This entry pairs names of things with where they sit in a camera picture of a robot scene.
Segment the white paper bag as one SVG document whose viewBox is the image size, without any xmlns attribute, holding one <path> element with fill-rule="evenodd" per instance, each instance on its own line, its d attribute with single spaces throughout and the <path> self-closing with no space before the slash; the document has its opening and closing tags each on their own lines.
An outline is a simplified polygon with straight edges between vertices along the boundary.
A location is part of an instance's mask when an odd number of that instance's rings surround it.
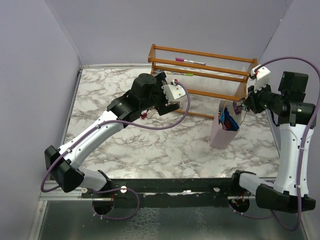
<svg viewBox="0 0 320 240">
<path fill-rule="evenodd" d="M 238 123 L 239 125 L 238 131 L 227 131 L 222 129 L 222 126 L 219 124 L 219 121 L 218 121 L 218 112 L 219 110 L 224 110 L 224 108 L 228 109 L 230 115 Z M 235 138 L 235 136 L 240 131 L 241 122 L 242 122 L 242 114 L 235 115 L 234 108 L 233 108 L 233 101 L 221 100 L 211 126 L 210 144 L 209 144 L 210 147 L 218 148 L 218 149 L 226 149 L 228 145 L 231 143 L 231 141 Z"/>
</svg>

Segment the blue M&M's packet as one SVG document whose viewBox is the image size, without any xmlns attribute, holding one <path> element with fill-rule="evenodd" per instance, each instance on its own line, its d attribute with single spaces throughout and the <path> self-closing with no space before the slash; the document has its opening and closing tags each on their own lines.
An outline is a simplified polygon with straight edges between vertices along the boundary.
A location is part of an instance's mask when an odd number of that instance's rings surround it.
<svg viewBox="0 0 320 240">
<path fill-rule="evenodd" d="M 224 125 L 224 120 L 225 120 L 224 111 L 223 110 L 219 110 L 218 111 L 218 123 L 220 125 Z"/>
</svg>

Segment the purple M&M's packet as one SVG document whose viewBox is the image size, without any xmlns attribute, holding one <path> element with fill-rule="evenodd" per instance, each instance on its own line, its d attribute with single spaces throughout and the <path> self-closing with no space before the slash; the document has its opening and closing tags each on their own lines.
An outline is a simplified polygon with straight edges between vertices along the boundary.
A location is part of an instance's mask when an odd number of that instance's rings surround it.
<svg viewBox="0 0 320 240">
<path fill-rule="evenodd" d="M 244 104 L 243 100 L 235 100 L 232 102 L 233 110 L 236 116 L 242 112 L 248 112 L 250 109 Z"/>
</svg>

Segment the wooden shelf rack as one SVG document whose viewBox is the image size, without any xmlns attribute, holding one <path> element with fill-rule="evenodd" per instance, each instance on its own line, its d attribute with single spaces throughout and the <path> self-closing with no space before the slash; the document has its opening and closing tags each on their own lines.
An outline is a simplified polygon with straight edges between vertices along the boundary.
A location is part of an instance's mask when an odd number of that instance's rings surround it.
<svg viewBox="0 0 320 240">
<path fill-rule="evenodd" d="M 176 61 L 182 58 L 204 62 L 199 65 Z M 247 95 L 249 73 L 256 58 L 243 58 L 152 44 L 148 58 L 151 74 L 188 73 L 194 76 L 166 74 L 167 80 L 178 80 L 191 97 L 189 114 L 213 119 L 220 101 L 238 101 Z"/>
</svg>

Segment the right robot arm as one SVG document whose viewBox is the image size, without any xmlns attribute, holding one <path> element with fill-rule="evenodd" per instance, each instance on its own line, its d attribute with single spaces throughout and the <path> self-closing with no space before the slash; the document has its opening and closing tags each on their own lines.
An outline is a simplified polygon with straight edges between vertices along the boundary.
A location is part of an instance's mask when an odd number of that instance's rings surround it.
<svg viewBox="0 0 320 240">
<path fill-rule="evenodd" d="M 250 192 L 263 209 L 286 213 L 311 211 L 316 201 L 309 197 L 307 165 L 308 147 L 316 125 L 311 117 L 316 106 L 304 102 L 309 77 L 304 73 L 283 72 L 278 87 L 280 93 L 272 92 L 270 71 L 265 67 L 252 71 L 250 78 L 255 84 L 247 89 L 245 106 L 255 114 L 269 110 L 278 116 L 279 168 L 274 183 L 252 172 L 237 170 L 229 189 L 236 196 Z"/>
</svg>

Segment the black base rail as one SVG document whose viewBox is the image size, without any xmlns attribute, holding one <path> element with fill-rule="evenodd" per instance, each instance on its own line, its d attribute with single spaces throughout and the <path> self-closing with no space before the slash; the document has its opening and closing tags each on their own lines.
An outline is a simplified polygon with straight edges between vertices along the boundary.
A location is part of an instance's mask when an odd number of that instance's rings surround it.
<svg viewBox="0 0 320 240">
<path fill-rule="evenodd" d="M 226 208 L 238 196 L 253 195 L 261 208 L 276 210 L 280 193 L 273 183 L 252 172 L 237 170 L 230 178 L 123 178 L 102 174 L 104 186 L 93 190 L 88 185 L 81 199 L 92 201 L 98 214 L 112 209 L 140 208 Z"/>
</svg>

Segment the small white eraser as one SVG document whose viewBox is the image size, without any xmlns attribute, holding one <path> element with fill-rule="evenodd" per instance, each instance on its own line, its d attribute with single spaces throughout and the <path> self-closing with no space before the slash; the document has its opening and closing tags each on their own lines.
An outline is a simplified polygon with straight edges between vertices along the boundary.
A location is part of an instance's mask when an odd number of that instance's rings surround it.
<svg viewBox="0 0 320 240">
<path fill-rule="evenodd" d="M 150 112 L 148 112 L 147 117 L 150 119 L 150 118 L 152 118 L 154 115 L 155 115 L 155 112 L 154 112 L 154 111 L 150 111 Z"/>
</svg>

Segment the small red cylinder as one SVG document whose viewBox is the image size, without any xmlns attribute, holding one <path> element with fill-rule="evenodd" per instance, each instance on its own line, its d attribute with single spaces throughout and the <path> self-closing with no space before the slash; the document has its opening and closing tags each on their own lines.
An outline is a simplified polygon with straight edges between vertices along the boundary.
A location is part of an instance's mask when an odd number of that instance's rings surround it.
<svg viewBox="0 0 320 240">
<path fill-rule="evenodd" d="M 140 118 L 141 118 L 141 119 L 145 119 L 145 118 L 147 117 L 147 115 L 148 115 L 147 113 L 143 113 L 143 114 L 140 116 Z"/>
</svg>

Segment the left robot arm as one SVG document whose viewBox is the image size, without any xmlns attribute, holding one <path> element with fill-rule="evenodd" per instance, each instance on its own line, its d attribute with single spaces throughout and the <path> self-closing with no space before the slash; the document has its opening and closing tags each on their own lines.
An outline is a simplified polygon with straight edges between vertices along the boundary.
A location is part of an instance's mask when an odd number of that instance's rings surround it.
<svg viewBox="0 0 320 240">
<path fill-rule="evenodd" d="M 179 99 L 188 95 L 178 81 L 167 83 L 165 73 L 139 74 L 131 88 L 114 99 L 91 126 L 60 147 L 51 145 L 45 150 L 46 175 L 65 193 L 80 187 L 106 197 L 111 190 L 110 179 L 101 170 L 82 168 L 84 160 L 109 137 L 129 125 L 137 126 L 135 121 L 143 111 L 155 109 L 159 115 L 165 115 L 178 110 Z"/>
</svg>

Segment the green capped marker pen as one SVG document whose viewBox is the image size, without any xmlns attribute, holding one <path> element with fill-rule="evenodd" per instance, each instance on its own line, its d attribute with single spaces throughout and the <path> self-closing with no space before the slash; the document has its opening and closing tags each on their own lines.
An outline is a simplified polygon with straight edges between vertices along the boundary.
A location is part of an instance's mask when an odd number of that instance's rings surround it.
<svg viewBox="0 0 320 240">
<path fill-rule="evenodd" d="M 179 75 L 179 76 L 189 76 L 189 77 L 193 77 L 194 76 L 194 74 L 192 74 L 192 73 L 183 73 L 183 72 L 167 71 L 165 73 L 167 75 Z"/>
</svg>

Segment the magenta marker pen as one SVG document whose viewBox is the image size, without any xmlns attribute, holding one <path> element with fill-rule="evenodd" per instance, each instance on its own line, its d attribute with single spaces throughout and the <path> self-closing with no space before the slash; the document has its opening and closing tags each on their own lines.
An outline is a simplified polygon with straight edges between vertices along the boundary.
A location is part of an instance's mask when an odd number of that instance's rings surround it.
<svg viewBox="0 0 320 240">
<path fill-rule="evenodd" d="M 205 62 L 201 62 L 201 61 L 194 61 L 194 60 L 188 60 L 185 58 L 179 58 L 179 57 L 175 57 L 175 61 L 177 62 L 185 62 L 185 63 L 191 63 L 191 64 L 197 64 L 197 65 L 202 65 L 202 66 L 206 66 Z"/>
</svg>

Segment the blue Burts chips bag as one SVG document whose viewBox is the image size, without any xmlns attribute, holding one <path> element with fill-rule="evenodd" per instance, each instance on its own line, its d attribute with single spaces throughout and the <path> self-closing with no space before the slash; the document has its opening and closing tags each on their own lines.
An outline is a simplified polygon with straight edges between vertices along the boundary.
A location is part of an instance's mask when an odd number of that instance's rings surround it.
<svg viewBox="0 0 320 240">
<path fill-rule="evenodd" d="M 225 131 L 233 131 L 237 132 L 239 130 L 239 125 L 235 121 L 235 119 L 230 115 L 229 111 L 227 108 L 224 108 L 224 125 L 222 126 L 222 129 Z"/>
</svg>

